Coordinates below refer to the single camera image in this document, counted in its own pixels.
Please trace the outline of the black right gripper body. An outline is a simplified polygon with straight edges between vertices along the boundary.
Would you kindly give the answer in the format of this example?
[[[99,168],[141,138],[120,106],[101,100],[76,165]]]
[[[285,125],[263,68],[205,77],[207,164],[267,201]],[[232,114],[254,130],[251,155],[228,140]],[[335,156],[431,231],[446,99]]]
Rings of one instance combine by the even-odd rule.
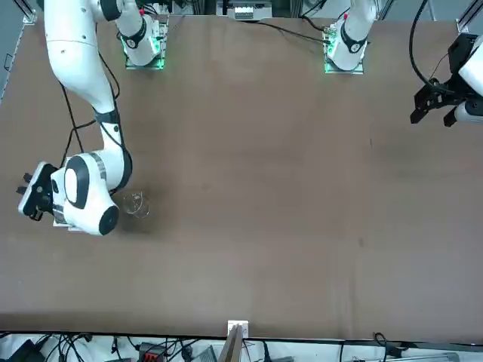
[[[51,174],[57,168],[47,162],[41,161],[31,173],[33,180],[24,182],[21,186],[28,186],[29,191],[22,198],[17,206],[20,214],[28,216],[34,221],[40,221],[45,212],[53,213],[53,189],[51,185]]]

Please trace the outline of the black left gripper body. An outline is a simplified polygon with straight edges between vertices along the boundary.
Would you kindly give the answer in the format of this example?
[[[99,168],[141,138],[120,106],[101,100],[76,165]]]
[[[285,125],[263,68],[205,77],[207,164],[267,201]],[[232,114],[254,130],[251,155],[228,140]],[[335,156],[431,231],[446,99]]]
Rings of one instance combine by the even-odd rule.
[[[468,99],[469,87],[458,75],[453,74],[447,81],[440,83],[437,78],[430,78],[432,90],[428,100],[431,109],[443,106],[457,106]]]

